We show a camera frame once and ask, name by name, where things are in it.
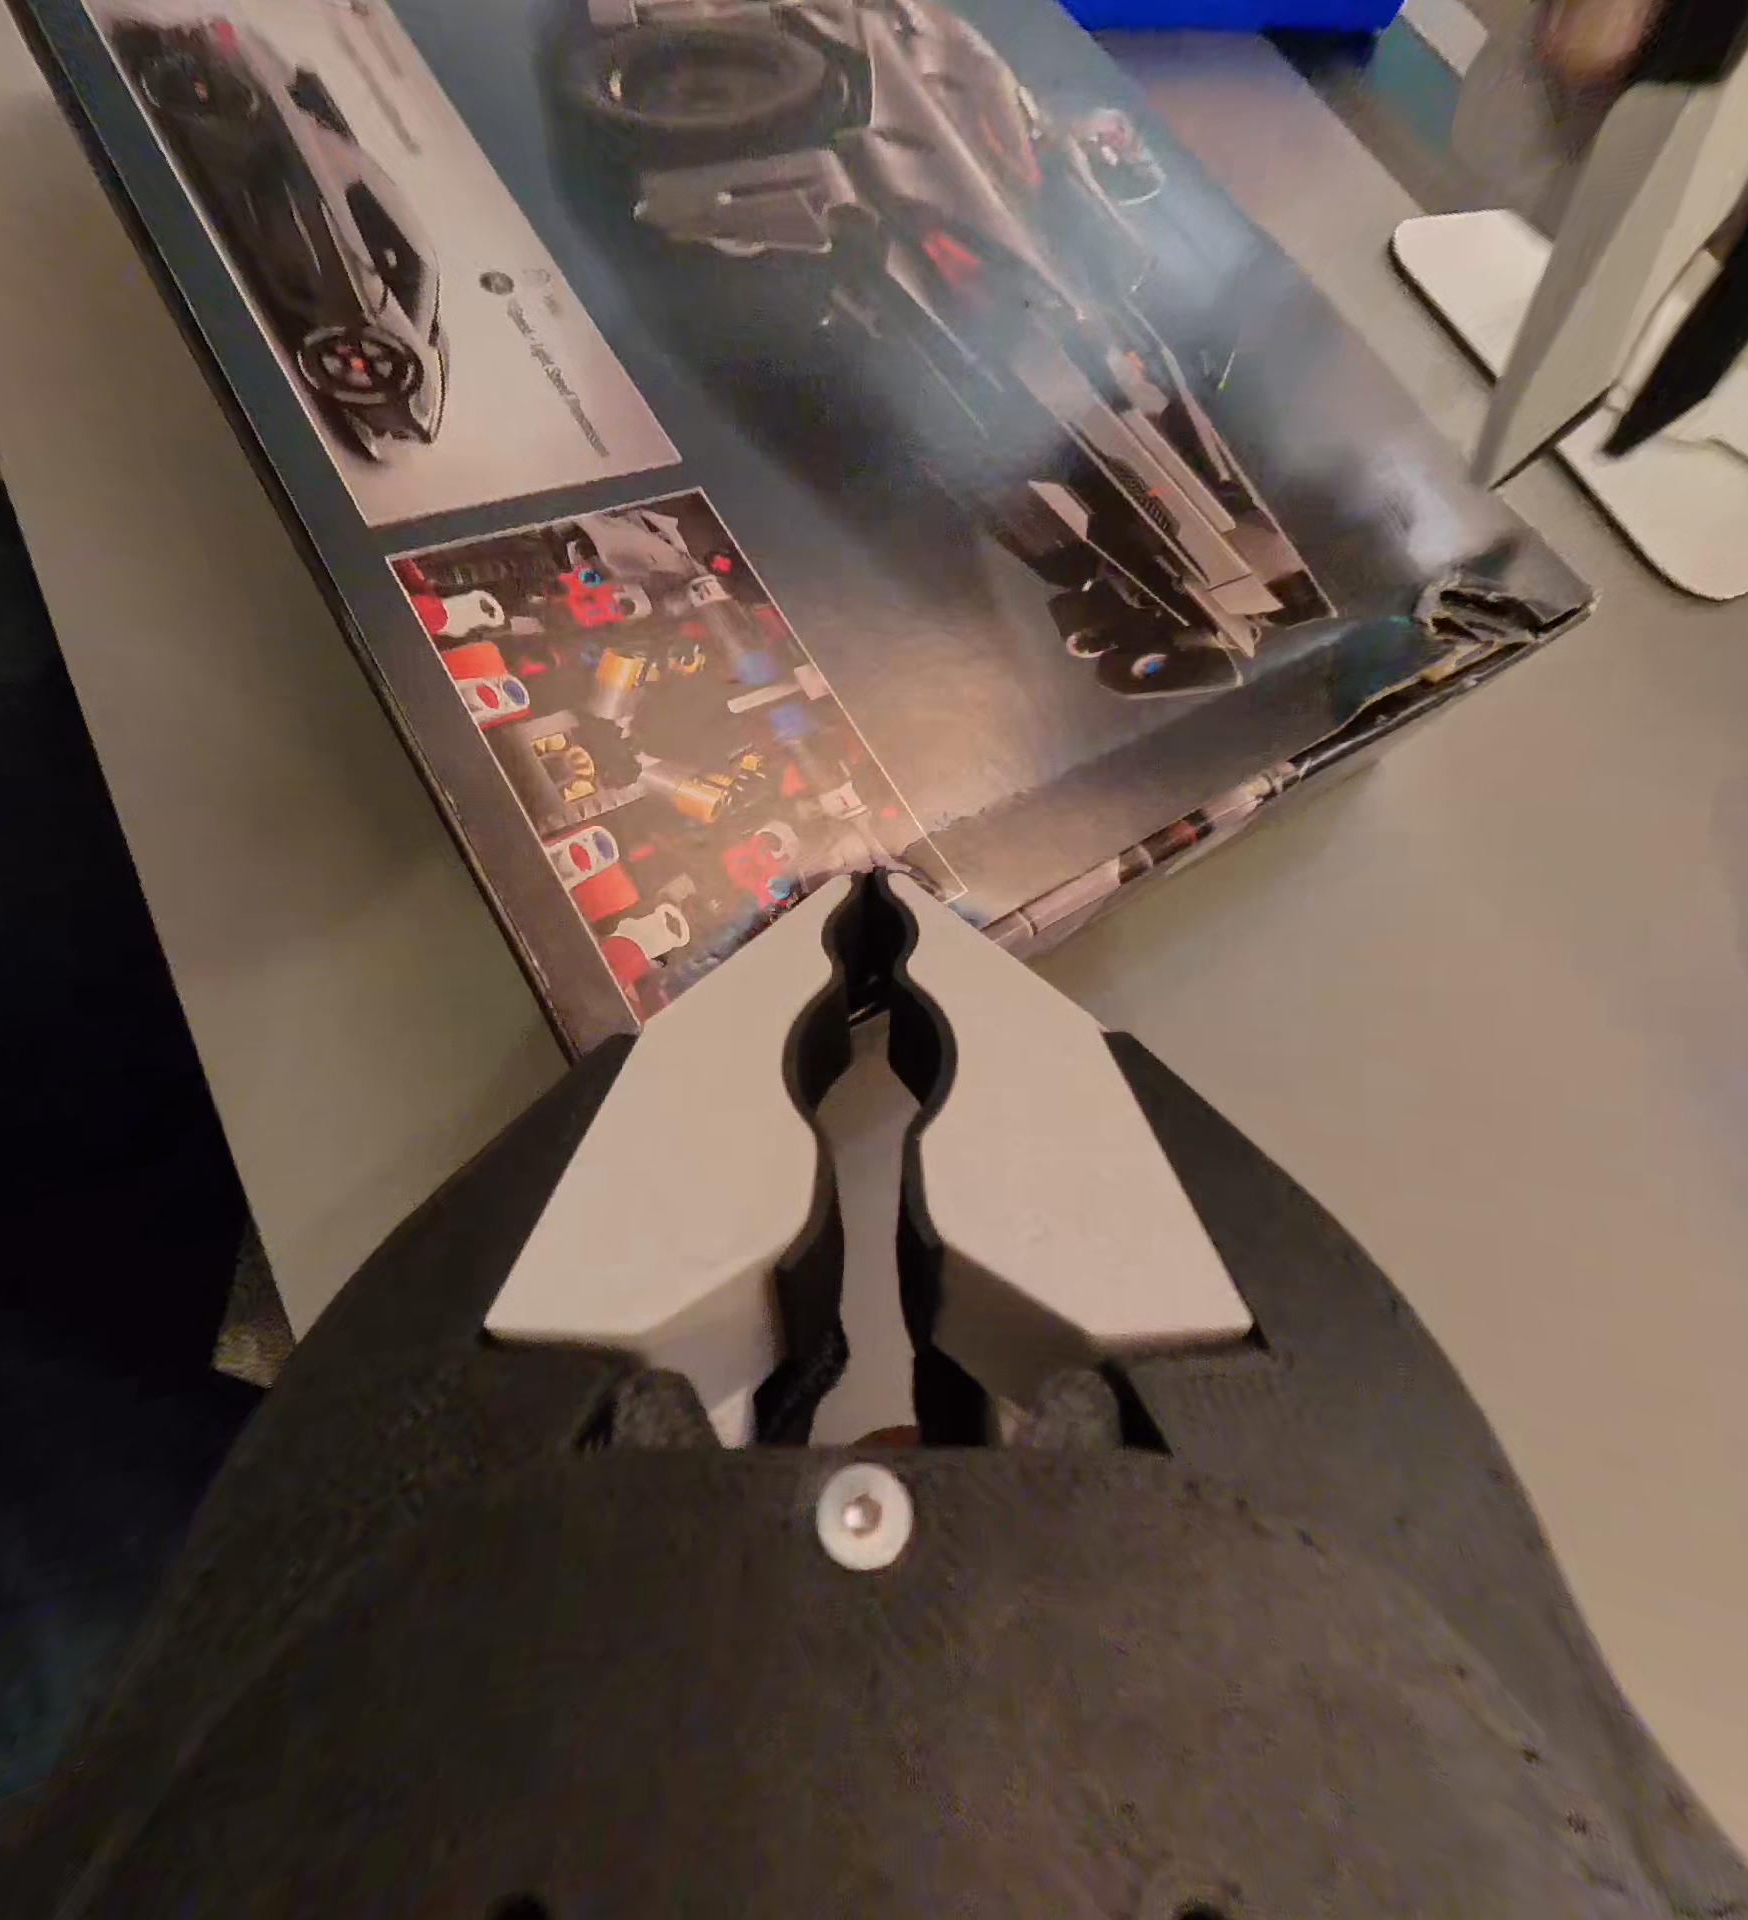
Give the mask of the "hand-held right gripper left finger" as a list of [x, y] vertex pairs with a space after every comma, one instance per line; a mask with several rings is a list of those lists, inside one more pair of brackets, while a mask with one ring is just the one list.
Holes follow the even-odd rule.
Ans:
[[647, 1021], [492, 1305], [507, 1346], [695, 1386], [731, 1446], [803, 1446], [849, 1361], [818, 1109], [855, 1060], [863, 879], [824, 882]]

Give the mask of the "dark lego set box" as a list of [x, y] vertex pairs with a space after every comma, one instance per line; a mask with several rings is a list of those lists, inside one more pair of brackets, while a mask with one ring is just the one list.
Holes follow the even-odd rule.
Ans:
[[1057, 3], [14, 3], [565, 1056], [1037, 954], [1571, 630]]

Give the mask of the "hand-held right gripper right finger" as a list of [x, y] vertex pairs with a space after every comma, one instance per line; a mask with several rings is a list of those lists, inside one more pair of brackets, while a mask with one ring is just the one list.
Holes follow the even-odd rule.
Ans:
[[980, 1445], [1064, 1372], [1251, 1340], [1114, 1033], [912, 877], [881, 879], [881, 949], [916, 1099], [894, 1257], [922, 1438]]

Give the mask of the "white monitor stand base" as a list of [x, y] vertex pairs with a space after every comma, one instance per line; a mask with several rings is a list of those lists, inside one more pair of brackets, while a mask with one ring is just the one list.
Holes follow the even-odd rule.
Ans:
[[[1417, 215], [1390, 236], [1410, 288], [1496, 380], [1535, 297], [1552, 246], [1509, 209]], [[1733, 372], [1699, 411], [1623, 459], [1604, 452], [1631, 396], [1564, 433], [1555, 456], [1676, 588], [1706, 600], [1748, 594], [1748, 368]]]

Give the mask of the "blue plastic bin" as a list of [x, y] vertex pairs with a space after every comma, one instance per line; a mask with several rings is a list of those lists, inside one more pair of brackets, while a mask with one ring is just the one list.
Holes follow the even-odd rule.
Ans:
[[1085, 30], [1215, 30], [1372, 35], [1402, 1], [1064, 1]]

